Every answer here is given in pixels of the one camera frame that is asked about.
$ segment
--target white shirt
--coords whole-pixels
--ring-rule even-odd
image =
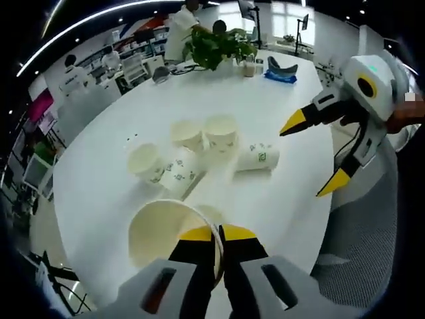
[[[65,95],[71,92],[85,88],[84,83],[88,83],[90,78],[87,72],[81,66],[69,66],[66,68],[65,76],[60,82],[59,88]]]
[[[185,43],[191,39],[192,27],[199,24],[193,13],[182,6],[171,20],[170,31],[165,43],[165,60],[183,60]]]
[[[102,66],[108,69],[118,70],[120,68],[120,55],[117,51],[112,51],[110,54],[105,54],[102,57]]]

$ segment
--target white paper cup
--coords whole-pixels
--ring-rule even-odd
[[[164,161],[155,144],[142,144],[130,153],[127,169],[140,179],[156,184],[164,173]]]
[[[194,152],[202,151],[204,148],[201,126],[192,121],[183,120],[173,123],[170,134],[171,141],[177,147],[184,146]]]
[[[236,171],[250,169],[274,169],[279,162],[280,152],[273,144],[249,144],[240,149]]]
[[[143,268],[155,259],[168,259],[183,233],[208,225],[216,241],[214,273],[218,283],[222,276],[220,263],[223,245],[218,227],[209,220],[208,214],[208,210],[204,213],[199,208],[174,199],[161,199],[146,204],[129,226],[128,251],[132,264]]]
[[[235,147],[238,126],[231,115],[214,115],[207,118],[204,133],[209,140],[211,150],[226,153]]]
[[[187,148],[179,148],[165,164],[159,183],[175,198],[181,199],[202,172],[199,158]]]

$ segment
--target round white table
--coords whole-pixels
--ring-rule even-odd
[[[322,87],[312,62],[258,53],[265,63],[270,55],[281,67],[298,63],[295,84],[260,75],[221,78],[210,71],[172,76],[160,85],[148,80],[104,110],[60,158],[53,185],[62,242],[71,267],[98,306],[115,300],[120,285],[138,272],[128,256],[128,227],[143,204],[157,197],[155,188],[127,172],[128,144],[136,134],[138,142],[168,140],[170,124],[181,119],[233,114],[244,141],[278,145],[280,161],[269,176],[241,174],[234,183],[216,182],[214,188],[214,174],[207,174],[203,181],[212,184],[201,181],[188,200],[219,204],[226,221],[254,231],[269,255],[283,255],[311,272],[331,206],[330,195],[315,196],[333,173],[331,130],[319,125],[278,136],[294,111],[309,104]],[[207,318],[226,314],[230,303],[219,285]]]

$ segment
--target window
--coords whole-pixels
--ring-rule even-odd
[[[222,3],[218,7],[218,19],[223,20],[226,23],[227,30],[232,30],[235,28],[243,29],[248,32],[252,32],[255,26],[255,22],[243,19],[240,15],[239,4],[235,2],[231,3]]]
[[[284,35],[297,36],[297,20],[302,20],[308,14],[308,28],[300,31],[301,41],[309,45],[314,45],[315,22],[314,10],[309,7],[302,7],[286,2],[272,2],[272,23],[273,35],[282,38]]]

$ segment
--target green plant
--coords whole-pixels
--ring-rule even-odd
[[[288,43],[293,43],[295,41],[295,37],[293,35],[285,35],[284,40]]]
[[[216,70],[222,60],[235,58],[240,63],[250,55],[256,56],[257,49],[248,43],[246,32],[241,29],[223,34],[194,29],[183,49],[183,57],[186,58],[189,53],[200,66]]]

